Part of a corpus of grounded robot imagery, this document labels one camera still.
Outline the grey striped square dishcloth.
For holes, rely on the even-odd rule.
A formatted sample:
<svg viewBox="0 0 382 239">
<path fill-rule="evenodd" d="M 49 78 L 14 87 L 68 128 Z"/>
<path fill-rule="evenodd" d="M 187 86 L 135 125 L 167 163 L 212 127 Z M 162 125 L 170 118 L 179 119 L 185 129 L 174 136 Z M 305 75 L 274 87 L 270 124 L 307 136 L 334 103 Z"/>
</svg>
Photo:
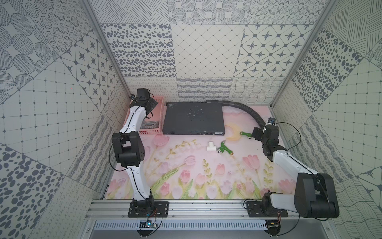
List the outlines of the grey striped square dishcloth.
<svg viewBox="0 0 382 239">
<path fill-rule="evenodd" d="M 159 121 L 143 121 L 141 129 L 156 129 L 160 127 Z"/>
</svg>

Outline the white plastic tee fitting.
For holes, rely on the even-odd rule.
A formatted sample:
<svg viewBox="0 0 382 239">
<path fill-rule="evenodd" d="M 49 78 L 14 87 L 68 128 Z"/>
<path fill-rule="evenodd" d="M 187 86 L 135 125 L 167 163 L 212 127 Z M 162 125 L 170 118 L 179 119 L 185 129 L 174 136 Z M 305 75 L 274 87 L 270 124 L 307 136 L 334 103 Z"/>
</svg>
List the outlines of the white plastic tee fitting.
<svg viewBox="0 0 382 239">
<path fill-rule="evenodd" d="M 207 151 L 217 151 L 217 147 L 213 141 L 208 142 Z"/>
</svg>

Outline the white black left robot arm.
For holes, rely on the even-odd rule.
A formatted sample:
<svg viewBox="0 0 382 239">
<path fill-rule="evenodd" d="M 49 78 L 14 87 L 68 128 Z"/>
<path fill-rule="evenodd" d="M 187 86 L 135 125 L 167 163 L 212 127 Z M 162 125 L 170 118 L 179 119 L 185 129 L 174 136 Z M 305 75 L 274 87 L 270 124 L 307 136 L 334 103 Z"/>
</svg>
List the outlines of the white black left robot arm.
<svg viewBox="0 0 382 239">
<path fill-rule="evenodd" d="M 116 169 L 112 163 L 111 168 L 117 172 L 126 171 L 133 188 L 133 199 L 130 209 L 133 213 L 147 214 L 155 210 L 152 191 L 147 184 L 143 172 L 145 149 L 139 131 L 149 113 L 157 106 L 148 89 L 140 88 L 137 95 L 131 95 L 132 102 L 129 106 L 129 115 L 120 132 L 111 137 L 111 147 L 114 151 L 116 162 L 122 169 Z"/>
</svg>

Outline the green valve near tee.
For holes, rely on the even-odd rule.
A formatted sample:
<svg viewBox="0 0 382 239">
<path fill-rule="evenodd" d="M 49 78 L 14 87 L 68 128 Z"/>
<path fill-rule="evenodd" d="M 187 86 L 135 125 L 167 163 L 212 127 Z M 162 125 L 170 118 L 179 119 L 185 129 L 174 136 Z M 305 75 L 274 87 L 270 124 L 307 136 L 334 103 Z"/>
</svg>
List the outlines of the green valve near tee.
<svg viewBox="0 0 382 239">
<path fill-rule="evenodd" d="M 227 146 L 226 146 L 226 140 L 223 140 L 220 144 L 220 147 L 217 149 L 217 152 L 222 154 L 224 152 L 227 152 L 229 155 L 234 155 L 233 151 L 231 149 L 229 149 Z"/>
</svg>

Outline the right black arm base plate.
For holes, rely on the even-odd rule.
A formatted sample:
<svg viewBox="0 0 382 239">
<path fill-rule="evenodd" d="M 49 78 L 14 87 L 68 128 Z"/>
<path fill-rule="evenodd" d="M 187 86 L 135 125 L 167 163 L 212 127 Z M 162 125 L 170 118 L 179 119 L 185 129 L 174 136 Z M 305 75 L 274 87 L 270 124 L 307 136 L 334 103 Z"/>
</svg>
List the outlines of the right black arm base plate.
<svg viewBox="0 0 382 239">
<path fill-rule="evenodd" d="M 250 218 L 254 217 L 266 217 L 266 218 L 287 218 L 288 212 L 284 209 L 277 209 L 273 206 L 263 207 L 263 204 L 259 201 L 246 201 L 244 203 Z"/>
</svg>

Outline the pink floral table mat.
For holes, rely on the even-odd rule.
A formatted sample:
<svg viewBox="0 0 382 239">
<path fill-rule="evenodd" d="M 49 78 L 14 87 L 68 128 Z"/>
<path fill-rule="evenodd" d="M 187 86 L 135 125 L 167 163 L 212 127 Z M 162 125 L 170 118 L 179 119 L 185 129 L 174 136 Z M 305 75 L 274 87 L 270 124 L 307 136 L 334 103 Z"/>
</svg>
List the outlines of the pink floral table mat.
<svg viewBox="0 0 382 239">
<path fill-rule="evenodd" d="M 224 136 L 144 135 L 147 183 L 156 200 L 261 199 L 268 192 L 292 194 L 295 180 L 263 154 L 251 133 L 256 121 L 246 112 L 223 108 Z M 207 151 L 223 140 L 234 155 Z"/>
</svg>

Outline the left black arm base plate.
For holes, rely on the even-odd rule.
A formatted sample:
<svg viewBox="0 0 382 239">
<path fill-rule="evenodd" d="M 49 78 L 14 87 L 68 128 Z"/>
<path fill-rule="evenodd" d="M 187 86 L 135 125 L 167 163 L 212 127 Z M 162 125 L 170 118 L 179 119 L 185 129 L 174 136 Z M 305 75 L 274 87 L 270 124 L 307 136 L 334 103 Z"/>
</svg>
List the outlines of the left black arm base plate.
<svg viewBox="0 0 382 239">
<path fill-rule="evenodd" d="M 129 218 L 167 218 L 169 201 L 137 201 L 133 200 L 129 205 Z"/>
</svg>

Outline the dark grey flat electronics box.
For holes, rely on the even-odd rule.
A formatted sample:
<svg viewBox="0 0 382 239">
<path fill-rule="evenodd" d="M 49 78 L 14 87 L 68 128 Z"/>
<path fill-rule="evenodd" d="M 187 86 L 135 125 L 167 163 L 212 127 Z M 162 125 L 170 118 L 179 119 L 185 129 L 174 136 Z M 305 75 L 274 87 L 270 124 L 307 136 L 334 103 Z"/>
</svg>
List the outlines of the dark grey flat electronics box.
<svg viewBox="0 0 382 239">
<path fill-rule="evenodd" d="M 168 102 L 163 134 L 225 135 L 220 103 Z"/>
</svg>

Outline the pink perforated plastic basket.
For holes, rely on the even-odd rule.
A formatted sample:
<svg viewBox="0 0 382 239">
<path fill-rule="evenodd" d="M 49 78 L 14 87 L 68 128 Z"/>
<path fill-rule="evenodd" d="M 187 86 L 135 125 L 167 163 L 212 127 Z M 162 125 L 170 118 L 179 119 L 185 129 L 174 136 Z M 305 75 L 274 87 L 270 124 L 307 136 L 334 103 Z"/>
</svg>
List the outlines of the pink perforated plastic basket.
<svg viewBox="0 0 382 239">
<path fill-rule="evenodd" d="M 158 105 L 150 113 L 146 113 L 146 110 L 139 106 L 136 100 L 130 104 L 129 113 L 120 132 L 129 133 L 137 131 L 140 135 L 162 133 L 165 99 L 164 96 L 155 96 L 153 98 L 158 102 Z M 141 129 L 143 121 L 159 121 L 160 127 L 156 129 Z"/>
</svg>

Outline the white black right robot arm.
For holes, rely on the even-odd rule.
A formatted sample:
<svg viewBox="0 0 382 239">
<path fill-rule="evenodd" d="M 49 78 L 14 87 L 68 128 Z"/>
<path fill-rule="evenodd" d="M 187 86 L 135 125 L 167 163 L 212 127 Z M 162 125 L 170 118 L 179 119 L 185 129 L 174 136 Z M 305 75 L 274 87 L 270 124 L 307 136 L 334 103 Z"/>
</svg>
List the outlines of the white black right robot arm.
<svg viewBox="0 0 382 239">
<path fill-rule="evenodd" d="M 328 220 L 339 217 L 333 178 L 309 168 L 279 145 L 279 128 L 276 125 L 266 124 L 262 129 L 255 127 L 252 137 L 262 143 L 263 154 L 296 182 L 292 194 L 265 193 L 262 198 L 264 214 L 279 209 L 296 212 L 303 218 Z"/>
</svg>

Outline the aluminium front rail frame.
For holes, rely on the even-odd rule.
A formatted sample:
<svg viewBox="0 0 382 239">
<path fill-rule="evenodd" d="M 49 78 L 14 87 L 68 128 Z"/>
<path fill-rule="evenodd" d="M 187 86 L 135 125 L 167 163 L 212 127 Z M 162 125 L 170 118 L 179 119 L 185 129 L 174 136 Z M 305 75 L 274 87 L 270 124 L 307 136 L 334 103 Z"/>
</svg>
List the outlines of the aluminium front rail frame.
<svg viewBox="0 0 382 239">
<path fill-rule="evenodd" d="M 93 200 L 86 220 L 128 220 L 130 200 Z M 166 220 L 248 219 L 244 200 L 169 200 Z"/>
</svg>

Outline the small circuit board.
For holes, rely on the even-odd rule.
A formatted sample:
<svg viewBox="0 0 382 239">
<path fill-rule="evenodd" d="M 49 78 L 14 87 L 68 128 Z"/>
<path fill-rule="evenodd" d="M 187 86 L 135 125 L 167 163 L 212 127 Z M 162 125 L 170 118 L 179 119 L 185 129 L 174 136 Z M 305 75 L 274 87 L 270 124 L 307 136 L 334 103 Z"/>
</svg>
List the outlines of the small circuit board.
<svg viewBox="0 0 382 239">
<path fill-rule="evenodd" d="M 152 220 L 146 220 L 146 221 L 140 221 L 139 222 L 139 229 L 156 229 L 157 224 L 153 222 Z"/>
<path fill-rule="evenodd" d="M 271 236 L 276 236 L 281 231 L 281 223 L 278 221 L 266 221 L 266 233 Z"/>
</svg>

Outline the left small circuit board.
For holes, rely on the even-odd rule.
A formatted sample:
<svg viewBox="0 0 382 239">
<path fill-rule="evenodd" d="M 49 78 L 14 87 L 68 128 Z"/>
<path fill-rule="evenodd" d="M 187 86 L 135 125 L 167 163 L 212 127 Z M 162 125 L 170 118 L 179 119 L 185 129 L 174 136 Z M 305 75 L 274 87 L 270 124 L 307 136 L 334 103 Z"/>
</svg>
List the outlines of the left small circuit board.
<svg viewBox="0 0 382 239">
<path fill-rule="evenodd" d="M 152 220 L 146 220 L 146 221 L 140 221 L 139 222 L 139 229 L 156 229 L 157 224 L 153 222 Z"/>
</svg>

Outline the right small circuit board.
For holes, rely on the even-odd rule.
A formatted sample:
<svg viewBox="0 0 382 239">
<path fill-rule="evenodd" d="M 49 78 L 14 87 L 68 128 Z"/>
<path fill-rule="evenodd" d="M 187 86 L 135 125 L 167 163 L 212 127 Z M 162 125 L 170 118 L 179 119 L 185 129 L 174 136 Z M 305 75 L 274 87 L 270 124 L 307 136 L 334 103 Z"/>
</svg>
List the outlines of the right small circuit board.
<svg viewBox="0 0 382 239">
<path fill-rule="evenodd" d="M 278 221 L 266 221 L 266 233 L 271 236 L 276 236 L 281 231 L 281 223 Z"/>
</svg>

